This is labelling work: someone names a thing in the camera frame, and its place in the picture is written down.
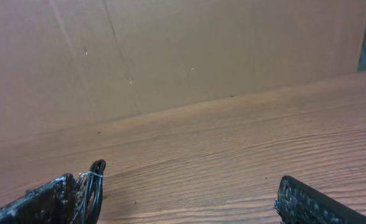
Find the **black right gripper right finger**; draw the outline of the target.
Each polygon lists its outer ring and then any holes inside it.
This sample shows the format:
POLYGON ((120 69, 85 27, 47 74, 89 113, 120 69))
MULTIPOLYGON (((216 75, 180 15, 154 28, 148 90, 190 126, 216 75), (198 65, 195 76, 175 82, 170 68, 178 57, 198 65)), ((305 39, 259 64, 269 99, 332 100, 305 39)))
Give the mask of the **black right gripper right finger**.
POLYGON ((274 201, 284 224, 366 224, 366 216, 285 175, 274 201))

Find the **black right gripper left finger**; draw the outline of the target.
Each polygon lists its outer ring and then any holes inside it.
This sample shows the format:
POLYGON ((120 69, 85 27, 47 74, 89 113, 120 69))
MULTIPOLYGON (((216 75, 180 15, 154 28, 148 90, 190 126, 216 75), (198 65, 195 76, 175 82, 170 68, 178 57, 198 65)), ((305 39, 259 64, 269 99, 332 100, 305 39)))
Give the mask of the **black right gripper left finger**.
POLYGON ((0 224, 70 223, 75 213, 76 180, 64 174, 0 208, 0 224))

